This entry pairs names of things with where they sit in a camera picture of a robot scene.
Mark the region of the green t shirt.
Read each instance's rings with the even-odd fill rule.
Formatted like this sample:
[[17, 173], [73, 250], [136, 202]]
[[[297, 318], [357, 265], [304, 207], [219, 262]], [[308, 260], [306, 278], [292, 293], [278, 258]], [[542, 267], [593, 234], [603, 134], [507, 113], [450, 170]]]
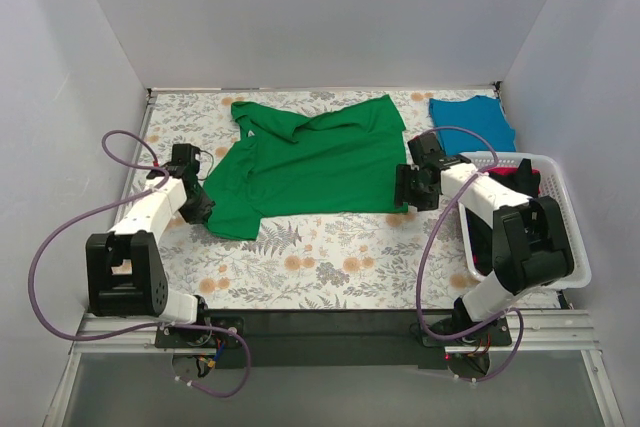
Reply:
[[255, 102], [231, 114], [240, 138], [204, 183], [211, 234], [254, 240], [264, 218], [407, 211], [394, 201], [405, 124], [389, 96], [314, 117]]

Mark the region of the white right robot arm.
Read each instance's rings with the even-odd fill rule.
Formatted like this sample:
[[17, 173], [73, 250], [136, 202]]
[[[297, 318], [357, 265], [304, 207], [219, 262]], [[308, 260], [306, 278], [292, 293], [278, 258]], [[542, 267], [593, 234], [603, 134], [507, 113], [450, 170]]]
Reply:
[[451, 206], [464, 206], [490, 230], [489, 275], [455, 301], [449, 318], [429, 326], [422, 314], [417, 316], [421, 331], [437, 341], [475, 344], [522, 296], [573, 273], [560, 205], [549, 196], [534, 198], [499, 183], [463, 155], [446, 154], [433, 130], [411, 139], [408, 148], [411, 164], [396, 168], [396, 205], [430, 211], [447, 197]]

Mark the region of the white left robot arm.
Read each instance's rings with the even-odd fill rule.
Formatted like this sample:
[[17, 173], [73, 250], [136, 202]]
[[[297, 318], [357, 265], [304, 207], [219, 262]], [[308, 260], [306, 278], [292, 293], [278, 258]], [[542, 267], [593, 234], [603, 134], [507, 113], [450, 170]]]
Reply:
[[202, 301], [169, 287], [158, 243], [176, 214], [189, 224], [205, 225], [214, 201], [198, 179], [201, 150], [176, 144], [163, 165], [169, 180], [153, 171], [145, 187], [151, 193], [103, 234], [86, 243], [90, 312], [99, 317], [154, 317], [179, 323], [178, 334], [193, 347], [205, 345], [213, 333], [211, 320], [198, 313]]

